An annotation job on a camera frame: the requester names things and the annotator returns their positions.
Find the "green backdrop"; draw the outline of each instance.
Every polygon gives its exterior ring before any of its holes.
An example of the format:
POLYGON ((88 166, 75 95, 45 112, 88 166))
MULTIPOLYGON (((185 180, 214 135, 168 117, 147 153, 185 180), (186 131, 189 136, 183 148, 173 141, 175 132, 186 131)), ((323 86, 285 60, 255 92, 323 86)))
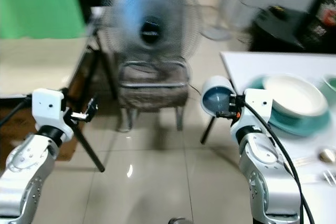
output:
POLYGON ((78 38, 84 29, 78 0, 0 0, 1 38, 78 38))

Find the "electric fan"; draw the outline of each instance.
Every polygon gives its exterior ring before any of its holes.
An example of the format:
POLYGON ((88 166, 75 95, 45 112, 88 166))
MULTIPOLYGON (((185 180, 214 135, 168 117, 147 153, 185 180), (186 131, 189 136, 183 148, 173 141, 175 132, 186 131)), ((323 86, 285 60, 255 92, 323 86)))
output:
POLYGON ((196 49, 202 26, 197 0, 106 0, 105 6, 108 45, 132 68, 161 75, 196 49))

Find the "spoon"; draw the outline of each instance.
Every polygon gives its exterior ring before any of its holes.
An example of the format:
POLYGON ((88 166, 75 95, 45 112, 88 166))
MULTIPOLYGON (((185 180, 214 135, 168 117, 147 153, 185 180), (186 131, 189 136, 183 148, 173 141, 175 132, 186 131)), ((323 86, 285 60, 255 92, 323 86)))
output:
MULTIPOLYGON (((318 153, 318 160, 326 164, 336 163, 336 150, 332 148, 324 148, 318 153)), ((302 157, 293 160, 295 166, 307 165, 316 161, 316 157, 302 157)))
POLYGON ((335 163, 336 153, 335 150, 325 148, 319 153, 319 160, 324 163, 335 163))

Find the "black cable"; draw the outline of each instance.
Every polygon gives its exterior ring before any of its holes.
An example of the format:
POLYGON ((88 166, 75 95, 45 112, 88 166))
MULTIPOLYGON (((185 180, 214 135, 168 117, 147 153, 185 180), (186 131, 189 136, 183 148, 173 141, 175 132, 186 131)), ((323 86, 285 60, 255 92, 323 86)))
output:
POLYGON ((0 121, 0 127, 4 125, 11 117, 18 112, 20 109, 23 109, 24 107, 30 105, 32 102, 31 96, 27 96, 23 99, 21 103, 19 103, 15 108, 12 109, 1 121, 0 121))
POLYGON ((199 92, 199 90, 198 90, 197 88, 195 88, 195 87, 192 86, 191 84, 189 84, 189 86, 190 86, 192 89, 196 90, 196 92, 197 92, 199 95, 202 95, 202 94, 199 92))
POLYGON ((237 40, 244 44, 249 44, 253 42, 252 38, 237 38, 237 40))
POLYGON ((259 9, 259 10, 261 10, 262 12, 265 11, 264 9, 262 9, 262 8, 259 7, 259 6, 245 4, 242 0, 239 0, 239 2, 240 2, 241 4, 247 6, 247 7, 254 8, 254 9, 259 9))
POLYGON ((301 205, 300 205, 300 223, 303 224, 303 207, 305 207, 306 212, 307 212, 307 216, 309 219, 310 224, 315 224, 314 222, 314 218, 312 216, 312 213, 310 211, 310 208, 307 204, 307 201, 302 193, 302 189, 301 189, 301 183, 300 183, 300 179, 299 179, 299 175, 294 167, 294 164, 290 158, 290 156, 288 155, 286 149, 284 148, 284 146, 282 145, 282 143, 280 142, 279 138, 276 136, 276 134, 273 132, 273 130, 270 128, 270 126, 268 126, 268 124, 265 122, 264 119, 262 119, 262 117, 248 104, 244 101, 244 106, 252 112, 252 114, 263 124, 263 126, 266 128, 266 130, 271 134, 272 138, 274 139, 274 141, 277 143, 277 145, 279 146, 280 150, 282 151, 283 155, 285 156, 290 169, 292 170, 293 173, 293 177, 299 187, 299 191, 300 191, 300 198, 301 198, 301 205))

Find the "tripod leg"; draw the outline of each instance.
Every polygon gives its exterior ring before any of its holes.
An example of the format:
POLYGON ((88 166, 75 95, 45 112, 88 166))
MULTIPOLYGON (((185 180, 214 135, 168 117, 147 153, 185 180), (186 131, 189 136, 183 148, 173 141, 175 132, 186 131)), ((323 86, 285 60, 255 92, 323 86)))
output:
POLYGON ((83 146, 84 150, 89 154, 90 158, 98 168, 98 170, 103 173, 105 171, 104 165, 100 162, 99 158, 97 155, 94 153, 93 149, 91 148, 90 144, 88 141, 85 139, 83 133, 81 132, 80 128, 75 125, 74 123, 71 123, 70 125, 71 129, 73 130, 73 133, 75 134, 77 140, 81 143, 83 146))
POLYGON ((112 73, 111 73, 111 69, 110 69, 111 63, 109 62, 109 59, 107 58, 107 55, 103 53, 103 49, 102 49, 102 46, 101 46, 101 43, 100 43, 99 36, 98 36, 97 32, 95 34, 95 38, 96 38, 96 42, 97 42, 97 45, 98 45, 97 53, 99 54, 103 69, 105 71, 105 75, 106 75, 106 78, 107 78, 107 81, 109 83, 110 90, 111 90, 111 93, 112 93, 112 98, 115 99, 115 98, 117 98, 117 92, 116 92, 116 88, 113 84, 113 78, 112 78, 112 73))
POLYGON ((83 86, 83 89, 82 89, 82 93, 78 99, 78 102, 76 103, 76 111, 80 111, 82 109, 82 106, 83 106, 83 103, 84 103, 84 100, 85 100, 85 95, 87 94, 88 90, 89 90, 89 87, 90 87, 90 84, 91 84, 91 80, 92 80, 92 77, 97 69, 97 66, 98 66, 98 55, 96 53, 95 50, 93 50, 90 46, 89 46, 89 49, 92 51, 93 53, 93 59, 92 59, 92 62, 90 64, 90 70, 89 70, 89 74, 88 76, 85 78, 85 82, 84 82, 84 86, 83 86))
POLYGON ((214 116, 211 117, 211 120, 210 120, 210 122, 208 124, 208 127, 206 128, 205 132, 203 133, 203 136, 202 136, 202 139, 201 139, 201 144, 205 144, 205 142, 206 142, 206 140, 208 138, 208 135, 210 133, 210 130, 211 130, 211 128, 212 128, 212 126, 213 126, 213 124, 215 122, 215 119, 216 119, 216 117, 214 117, 214 116))

